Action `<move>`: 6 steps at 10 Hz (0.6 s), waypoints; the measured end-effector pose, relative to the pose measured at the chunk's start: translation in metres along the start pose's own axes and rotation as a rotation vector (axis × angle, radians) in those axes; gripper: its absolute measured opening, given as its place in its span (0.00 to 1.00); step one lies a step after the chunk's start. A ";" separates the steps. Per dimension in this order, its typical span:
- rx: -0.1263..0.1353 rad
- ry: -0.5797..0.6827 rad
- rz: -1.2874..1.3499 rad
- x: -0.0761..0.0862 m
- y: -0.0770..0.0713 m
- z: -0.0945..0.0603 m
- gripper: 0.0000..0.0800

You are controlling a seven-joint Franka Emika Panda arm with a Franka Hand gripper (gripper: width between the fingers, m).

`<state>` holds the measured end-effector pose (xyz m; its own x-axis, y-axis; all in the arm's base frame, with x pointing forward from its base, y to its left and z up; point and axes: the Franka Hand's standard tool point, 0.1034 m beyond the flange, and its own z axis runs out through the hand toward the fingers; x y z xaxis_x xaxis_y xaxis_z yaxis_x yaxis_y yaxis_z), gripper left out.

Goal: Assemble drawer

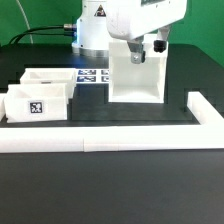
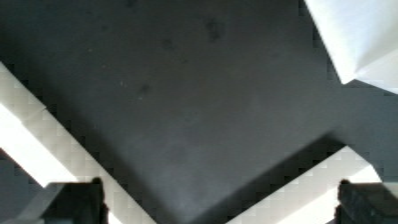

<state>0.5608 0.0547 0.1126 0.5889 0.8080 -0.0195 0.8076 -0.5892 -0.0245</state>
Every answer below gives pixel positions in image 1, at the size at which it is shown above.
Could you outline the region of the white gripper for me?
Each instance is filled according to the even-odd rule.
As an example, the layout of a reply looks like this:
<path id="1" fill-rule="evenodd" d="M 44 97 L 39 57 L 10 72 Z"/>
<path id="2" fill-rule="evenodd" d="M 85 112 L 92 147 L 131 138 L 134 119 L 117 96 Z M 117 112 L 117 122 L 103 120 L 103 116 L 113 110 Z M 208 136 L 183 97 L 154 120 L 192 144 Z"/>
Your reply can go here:
<path id="1" fill-rule="evenodd" d="M 107 30 L 112 38 L 127 40 L 131 62 L 141 64 L 145 51 L 140 36 L 160 28 L 154 51 L 164 52 L 170 33 L 170 28 L 164 26 L 183 19 L 186 8 L 187 0 L 107 0 Z"/>

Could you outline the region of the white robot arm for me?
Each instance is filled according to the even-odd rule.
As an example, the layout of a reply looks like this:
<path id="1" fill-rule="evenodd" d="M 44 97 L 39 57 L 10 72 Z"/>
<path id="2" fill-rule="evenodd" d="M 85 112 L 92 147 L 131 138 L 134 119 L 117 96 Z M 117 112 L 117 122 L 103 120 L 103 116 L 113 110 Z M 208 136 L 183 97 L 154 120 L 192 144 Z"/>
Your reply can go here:
<path id="1" fill-rule="evenodd" d="M 186 9 L 187 0 L 82 0 L 73 52 L 107 57 L 115 38 L 127 42 L 132 63 L 143 63 L 144 36 L 156 31 L 154 51 L 162 53 L 171 25 L 184 18 Z"/>

